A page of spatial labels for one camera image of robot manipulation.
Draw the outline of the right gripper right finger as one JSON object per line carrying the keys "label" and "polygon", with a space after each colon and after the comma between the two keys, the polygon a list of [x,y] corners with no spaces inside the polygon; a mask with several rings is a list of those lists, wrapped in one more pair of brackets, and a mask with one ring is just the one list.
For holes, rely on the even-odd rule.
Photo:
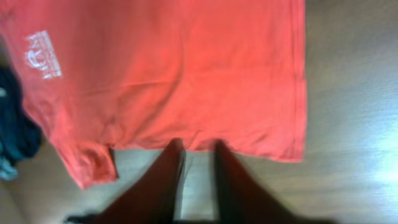
{"label": "right gripper right finger", "polygon": [[297,215],[262,188],[231,152],[214,143],[214,171],[220,223],[333,224],[335,221]]}

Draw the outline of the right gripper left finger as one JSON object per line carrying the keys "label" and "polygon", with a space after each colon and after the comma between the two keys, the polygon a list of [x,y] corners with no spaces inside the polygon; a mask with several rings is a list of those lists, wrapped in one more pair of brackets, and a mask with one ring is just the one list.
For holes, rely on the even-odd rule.
{"label": "right gripper left finger", "polygon": [[64,223],[173,223],[185,150],[172,139],[143,176],[100,213],[69,216]]}

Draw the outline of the orange FRAM t-shirt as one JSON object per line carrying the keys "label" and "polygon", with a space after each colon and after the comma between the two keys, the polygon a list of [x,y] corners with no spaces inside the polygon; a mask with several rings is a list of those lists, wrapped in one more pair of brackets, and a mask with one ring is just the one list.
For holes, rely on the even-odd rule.
{"label": "orange FRAM t-shirt", "polygon": [[116,180],[111,149],[303,159],[303,0],[1,2],[23,106],[82,189]]}

